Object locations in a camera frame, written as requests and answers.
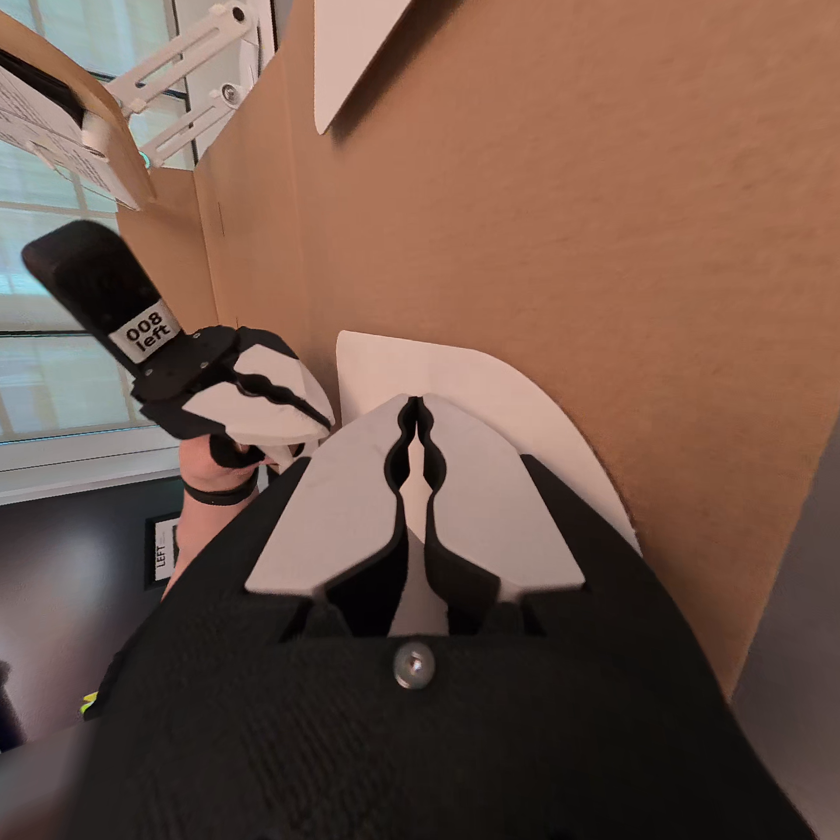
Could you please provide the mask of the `black wristband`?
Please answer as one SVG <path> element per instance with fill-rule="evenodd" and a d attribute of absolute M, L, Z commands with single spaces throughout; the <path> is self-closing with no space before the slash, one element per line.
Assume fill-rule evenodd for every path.
<path fill-rule="evenodd" d="M 250 498 L 258 485 L 259 470 L 252 471 L 250 476 L 233 489 L 201 490 L 182 480 L 187 496 L 200 504 L 209 507 L 235 507 Z"/>

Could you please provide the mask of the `brown board with printed sheet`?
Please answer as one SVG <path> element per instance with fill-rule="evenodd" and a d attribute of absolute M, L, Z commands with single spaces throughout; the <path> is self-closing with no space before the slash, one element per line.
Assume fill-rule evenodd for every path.
<path fill-rule="evenodd" d="M 1 139 L 139 211 L 155 199 L 119 101 L 42 35 L 1 13 Z"/>

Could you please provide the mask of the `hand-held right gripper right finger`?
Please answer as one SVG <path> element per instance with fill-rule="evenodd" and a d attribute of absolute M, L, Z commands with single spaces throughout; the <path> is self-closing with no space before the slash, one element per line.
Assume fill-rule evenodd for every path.
<path fill-rule="evenodd" d="M 585 576 L 518 450 L 448 399 L 418 399 L 427 501 L 427 582 L 452 635 L 476 634 L 500 604 L 577 592 Z"/>

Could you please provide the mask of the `black framed marker sign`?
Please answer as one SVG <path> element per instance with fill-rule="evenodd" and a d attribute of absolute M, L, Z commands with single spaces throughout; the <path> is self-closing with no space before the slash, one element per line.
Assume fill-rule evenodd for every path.
<path fill-rule="evenodd" d="M 144 524 L 143 588 L 148 591 L 168 584 L 179 555 L 176 532 L 181 513 L 148 518 Z"/>

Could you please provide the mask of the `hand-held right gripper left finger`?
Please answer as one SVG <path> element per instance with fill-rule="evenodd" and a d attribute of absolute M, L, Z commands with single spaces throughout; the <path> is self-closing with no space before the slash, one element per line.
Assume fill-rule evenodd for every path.
<path fill-rule="evenodd" d="M 419 399 L 400 394 L 312 455 L 245 583 L 337 607 L 355 636 L 386 636 L 406 585 L 401 487 Z"/>

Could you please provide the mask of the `large cardboard box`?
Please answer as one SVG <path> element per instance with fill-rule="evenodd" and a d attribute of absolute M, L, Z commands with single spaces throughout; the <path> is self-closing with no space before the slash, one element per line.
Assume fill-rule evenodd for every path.
<path fill-rule="evenodd" d="M 838 2 L 415 2 L 323 135 L 313 8 L 122 235 L 331 397 L 343 330 L 527 375 L 732 693 L 838 413 Z"/>

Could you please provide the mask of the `window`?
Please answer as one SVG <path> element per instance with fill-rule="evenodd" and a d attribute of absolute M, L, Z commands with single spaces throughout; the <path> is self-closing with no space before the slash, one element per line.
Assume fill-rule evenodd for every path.
<path fill-rule="evenodd" d="M 2 504 L 173 479 L 177 442 L 145 420 L 131 376 L 26 270 L 24 245 L 73 221 L 130 242 L 183 326 L 219 321 L 204 162 L 276 54 L 290 2 L 2 2 L 2 15 L 108 85 L 218 8 L 250 33 L 201 65 L 174 55 L 137 80 L 160 89 L 129 116 L 137 146 L 173 133 L 148 170 L 155 201 L 134 212 L 103 186 L 2 142 Z"/>

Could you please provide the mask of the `person's left hand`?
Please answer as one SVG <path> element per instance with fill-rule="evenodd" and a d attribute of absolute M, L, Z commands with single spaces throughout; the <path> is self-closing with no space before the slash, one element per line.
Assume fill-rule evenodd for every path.
<path fill-rule="evenodd" d="M 178 456 L 183 482 L 196 490 L 211 493 L 227 492 L 243 485 L 257 465 L 219 465 L 212 455 L 210 440 L 209 435 L 203 435 L 181 441 Z"/>

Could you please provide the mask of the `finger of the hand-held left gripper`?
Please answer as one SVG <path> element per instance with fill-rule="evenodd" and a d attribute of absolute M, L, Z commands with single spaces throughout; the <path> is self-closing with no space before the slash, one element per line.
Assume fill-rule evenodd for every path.
<path fill-rule="evenodd" d="M 262 329 L 234 331 L 234 384 L 246 396 L 289 406 L 318 425 L 333 425 L 333 409 L 319 382 L 289 345 Z"/>
<path fill-rule="evenodd" d="M 268 379 L 275 388 L 286 389 L 302 399 L 323 417 L 324 422 L 304 413 L 290 403 L 272 402 L 266 395 L 246 395 L 231 382 L 222 382 L 189 395 L 184 404 L 188 413 L 214 421 L 235 442 L 260 447 L 308 444 L 329 435 L 332 428 L 332 406 L 320 384 L 311 377 Z"/>

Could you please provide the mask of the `person's left forearm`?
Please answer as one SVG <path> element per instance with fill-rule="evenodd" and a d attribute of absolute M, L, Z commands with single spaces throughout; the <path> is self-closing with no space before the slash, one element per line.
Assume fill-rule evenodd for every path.
<path fill-rule="evenodd" d="M 179 549 L 175 569 L 164 589 L 161 598 L 165 598 L 173 585 L 194 559 L 226 526 L 254 501 L 259 489 L 252 489 L 249 496 L 235 505 L 206 504 L 185 493 L 182 515 L 176 532 Z"/>

